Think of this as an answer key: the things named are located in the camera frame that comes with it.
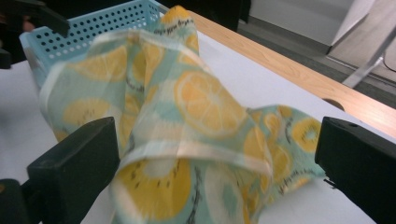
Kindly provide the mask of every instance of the table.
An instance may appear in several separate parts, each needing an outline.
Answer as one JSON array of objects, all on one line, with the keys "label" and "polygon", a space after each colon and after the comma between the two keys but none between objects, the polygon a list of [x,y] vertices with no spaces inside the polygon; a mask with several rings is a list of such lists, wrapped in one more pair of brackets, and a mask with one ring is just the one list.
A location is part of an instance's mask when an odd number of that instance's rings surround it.
[{"label": "table", "polygon": [[[396,143],[392,137],[396,135],[392,127],[396,118],[392,118],[394,110],[191,14],[200,31],[201,57],[242,105],[287,104],[317,119],[324,115],[347,119]],[[0,70],[0,178],[24,182],[27,179],[25,167],[56,144],[40,115],[37,93],[27,62],[14,64],[12,70]],[[325,103],[321,97],[340,102],[347,113]],[[360,111],[360,108],[371,110]],[[83,223],[108,223],[112,213],[105,190]],[[374,222],[340,191],[316,179],[266,209],[261,223]]]}]

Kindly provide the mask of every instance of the white tabletop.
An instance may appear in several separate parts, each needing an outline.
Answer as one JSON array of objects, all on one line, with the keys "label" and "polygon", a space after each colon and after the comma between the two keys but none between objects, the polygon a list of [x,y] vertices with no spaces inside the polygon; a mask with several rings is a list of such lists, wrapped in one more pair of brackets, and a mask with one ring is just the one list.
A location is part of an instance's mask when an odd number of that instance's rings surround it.
[{"label": "white tabletop", "polygon": [[[284,104],[322,119],[355,122],[396,143],[282,77],[199,34],[200,53],[230,93],[248,107]],[[0,70],[0,178],[27,180],[26,166],[56,144],[38,108],[38,90],[27,62]],[[83,223],[108,223],[113,212],[106,190]],[[262,212],[261,223],[374,223],[355,204],[321,178],[285,196]]]}]

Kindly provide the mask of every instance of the basket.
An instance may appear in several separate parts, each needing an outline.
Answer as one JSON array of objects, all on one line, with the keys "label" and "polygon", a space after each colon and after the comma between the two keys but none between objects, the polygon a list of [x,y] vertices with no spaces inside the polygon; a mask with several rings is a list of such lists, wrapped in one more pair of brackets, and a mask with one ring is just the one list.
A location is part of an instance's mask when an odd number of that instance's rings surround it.
[{"label": "basket", "polygon": [[41,87],[55,63],[83,59],[96,36],[122,29],[144,29],[159,18],[157,2],[135,0],[70,19],[67,37],[40,27],[22,34],[20,41],[35,81]]}]

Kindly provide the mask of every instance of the fruit-patterned cloth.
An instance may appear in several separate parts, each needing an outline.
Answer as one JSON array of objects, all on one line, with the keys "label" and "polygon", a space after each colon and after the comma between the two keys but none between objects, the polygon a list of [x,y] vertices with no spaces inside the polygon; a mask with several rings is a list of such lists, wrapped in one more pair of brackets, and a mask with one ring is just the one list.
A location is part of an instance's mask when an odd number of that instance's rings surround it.
[{"label": "fruit-patterned cloth", "polygon": [[182,7],[55,65],[40,102],[58,140],[114,117],[114,223],[256,223],[264,206],[323,175],[314,163],[320,123],[285,105],[238,104],[199,57]]}]

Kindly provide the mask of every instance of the wooden table edge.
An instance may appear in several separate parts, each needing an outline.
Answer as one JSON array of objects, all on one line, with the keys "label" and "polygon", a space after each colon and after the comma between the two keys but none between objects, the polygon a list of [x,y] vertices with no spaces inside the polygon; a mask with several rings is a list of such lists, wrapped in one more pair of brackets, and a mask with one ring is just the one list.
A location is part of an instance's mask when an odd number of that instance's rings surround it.
[{"label": "wooden table edge", "polygon": [[240,34],[190,11],[197,30],[320,98],[340,103],[345,111],[396,138],[396,110],[342,85]]}]

